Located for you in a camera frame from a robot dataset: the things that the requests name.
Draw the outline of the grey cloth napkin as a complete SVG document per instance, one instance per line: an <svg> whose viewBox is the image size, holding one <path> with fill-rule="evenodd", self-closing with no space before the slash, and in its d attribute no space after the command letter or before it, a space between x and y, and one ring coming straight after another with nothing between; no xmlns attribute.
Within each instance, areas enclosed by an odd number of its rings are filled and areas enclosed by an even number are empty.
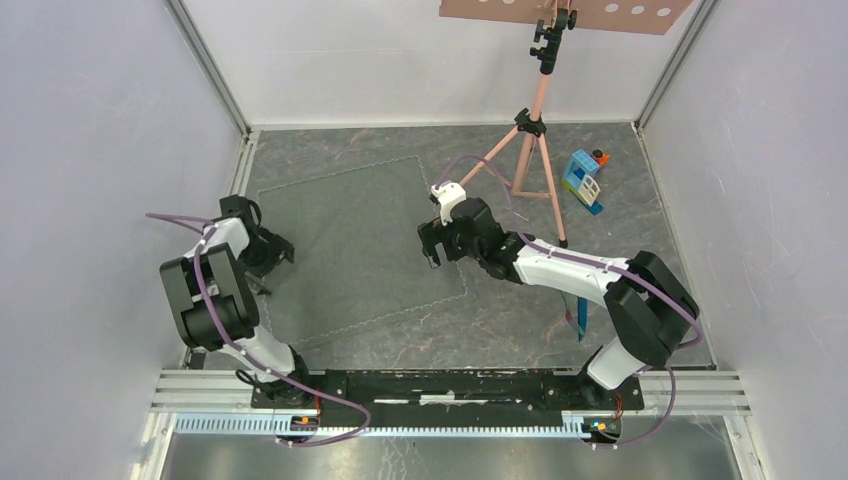
<svg viewBox="0 0 848 480"><path fill-rule="evenodd" d="M469 295L458 267L432 268L418 226L436 217L416 156L263 189L263 224L293 262L265 278L273 335L299 351L453 306Z"/></svg>

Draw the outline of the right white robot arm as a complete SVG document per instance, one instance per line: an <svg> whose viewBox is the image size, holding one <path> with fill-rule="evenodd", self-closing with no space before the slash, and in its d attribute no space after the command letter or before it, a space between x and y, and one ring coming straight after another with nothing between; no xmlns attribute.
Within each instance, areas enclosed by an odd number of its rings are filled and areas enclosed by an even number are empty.
<svg viewBox="0 0 848 480"><path fill-rule="evenodd" d="M585 405L606 406L627 378L666 366L675 351L702 340L698 304L657 255L584 254L503 229L480 198L429 199L439 214L418 235L432 267L469 258L494 279L551 288L607 311L615 337L581 369L577 392Z"/></svg>

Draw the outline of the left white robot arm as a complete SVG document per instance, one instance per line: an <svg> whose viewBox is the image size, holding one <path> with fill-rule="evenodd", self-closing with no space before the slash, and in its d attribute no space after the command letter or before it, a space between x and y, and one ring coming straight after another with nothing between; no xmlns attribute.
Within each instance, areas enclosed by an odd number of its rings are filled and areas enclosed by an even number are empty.
<svg viewBox="0 0 848 480"><path fill-rule="evenodd" d="M302 357L260 324L256 298L262 279L294 259L294 246L262 224L258 204L244 196L220 199L219 217L172 216L200 238L187 253L160 266L178 334L190 349L220 352L239 362L237 378L257 399L302 407L314 381Z"/></svg>

